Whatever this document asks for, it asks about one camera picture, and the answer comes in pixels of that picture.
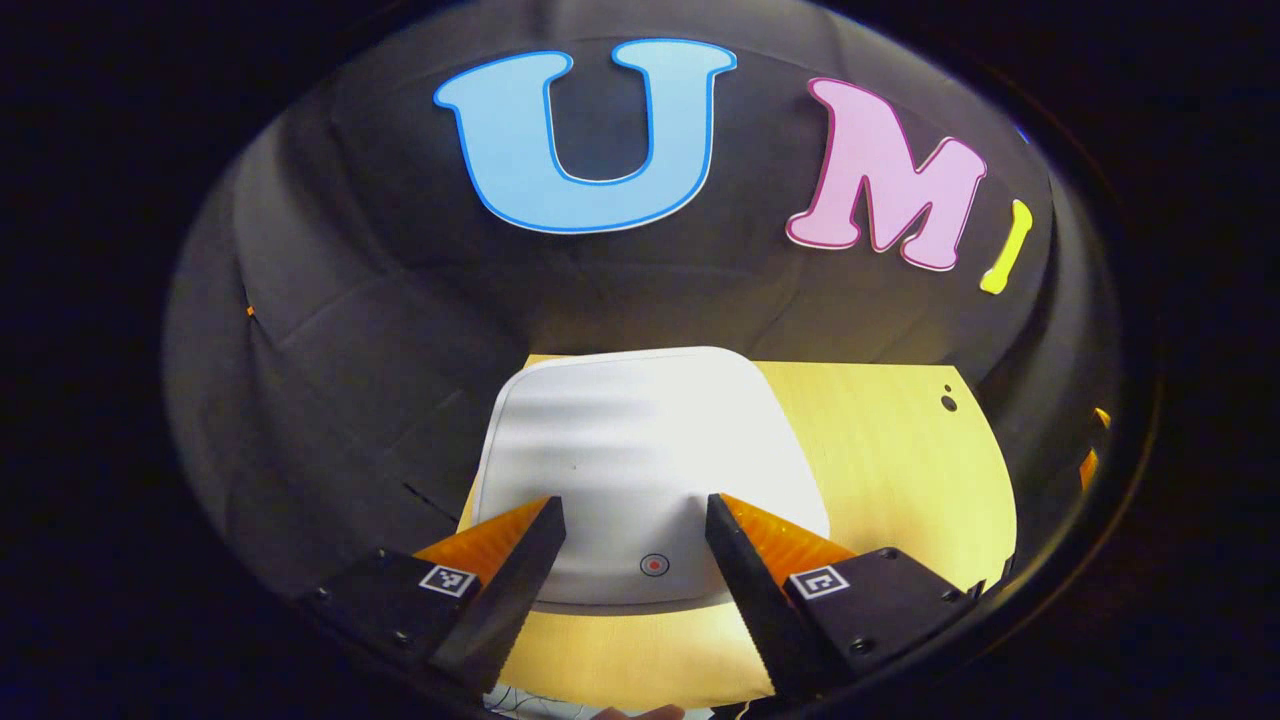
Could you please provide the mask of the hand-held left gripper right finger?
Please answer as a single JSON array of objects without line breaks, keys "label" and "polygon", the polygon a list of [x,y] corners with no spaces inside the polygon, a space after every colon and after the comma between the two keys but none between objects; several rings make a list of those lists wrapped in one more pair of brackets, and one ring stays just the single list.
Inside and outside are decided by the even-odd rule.
[{"label": "hand-held left gripper right finger", "polygon": [[705,539],[777,696],[819,700],[923,647],[977,603],[893,546],[852,551],[731,495]]}]

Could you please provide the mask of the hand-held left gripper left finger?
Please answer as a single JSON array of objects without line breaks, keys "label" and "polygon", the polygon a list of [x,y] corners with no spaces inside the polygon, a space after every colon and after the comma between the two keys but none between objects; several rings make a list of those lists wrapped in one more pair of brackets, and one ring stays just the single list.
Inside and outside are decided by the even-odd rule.
[{"label": "hand-held left gripper left finger", "polygon": [[307,591],[303,612],[378,671],[485,694],[566,536],[561,497],[544,496],[415,553],[378,547]]}]

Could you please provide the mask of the white desktop garbage bin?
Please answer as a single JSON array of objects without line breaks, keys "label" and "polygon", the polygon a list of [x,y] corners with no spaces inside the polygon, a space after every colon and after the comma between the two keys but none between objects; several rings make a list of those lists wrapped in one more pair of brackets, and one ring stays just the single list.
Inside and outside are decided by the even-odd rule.
[{"label": "white desktop garbage bin", "polygon": [[810,464],[756,364],[710,346],[558,357],[498,393],[472,521],[557,496],[566,538],[536,610],[675,612],[730,598],[705,541],[717,493],[829,536]]}]

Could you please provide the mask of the wooden desktop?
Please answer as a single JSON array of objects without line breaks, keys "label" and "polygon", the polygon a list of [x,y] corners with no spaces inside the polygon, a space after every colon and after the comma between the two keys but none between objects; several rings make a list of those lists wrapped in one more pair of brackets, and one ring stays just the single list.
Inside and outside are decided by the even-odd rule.
[{"label": "wooden desktop", "polygon": [[[960,588],[996,582],[1018,520],[1004,455],[959,372],[941,365],[753,361],[856,553],[906,551]],[[639,615],[529,615],[500,682],[572,714],[708,708],[773,688],[731,598]]]}]

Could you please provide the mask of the black backdrop cloth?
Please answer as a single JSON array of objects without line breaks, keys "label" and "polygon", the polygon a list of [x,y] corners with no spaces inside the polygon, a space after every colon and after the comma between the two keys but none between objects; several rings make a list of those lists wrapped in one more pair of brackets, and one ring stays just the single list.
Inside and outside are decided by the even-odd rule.
[{"label": "black backdrop cloth", "polygon": [[[452,76],[530,51],[564,168],[611,181],[648,151],[639,38],[726,47],[707,182],[608,234],[511,225],[474,191]],[[785,236],[827,114],[808,82],[891,102],[913,152],[956,136],[987,161],[957,266]],[[1080,496],[1094,409],[1121,375],[1114,286],[1089,210],[995,106],[893,40],[805,0],[467,0],[360,54],[227,168],[175,269],[166,405],[195,496],[271,591],[293,596],[383,544],[452,533],[489,413],[534,354],[716,346],[755,361],[959,370],[1012,478],[1029,562]]]}]

